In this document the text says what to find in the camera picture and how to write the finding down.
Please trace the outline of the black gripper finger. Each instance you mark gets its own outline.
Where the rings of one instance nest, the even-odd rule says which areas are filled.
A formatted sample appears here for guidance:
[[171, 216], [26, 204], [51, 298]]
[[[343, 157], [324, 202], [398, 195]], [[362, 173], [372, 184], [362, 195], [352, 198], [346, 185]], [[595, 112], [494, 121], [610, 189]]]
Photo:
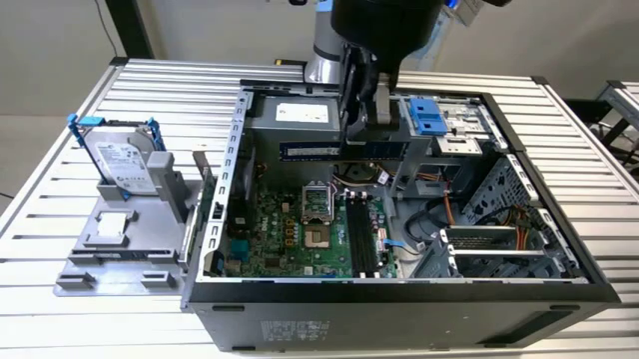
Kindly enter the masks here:
[[339, 82], [339, 156], [344, 161], [367, 161], [367, 142], [359, 140], [358, 135], [367, 131], [367, 110], [374, 101], [378, 81], [374, 54], [360, 46], [344, 43]]
[[372, 141], [383, 141], [400, 130], [399, 104], [391, 100], [390, 76], [379, 74], [375, 95], [367, 109], [367, 137]]

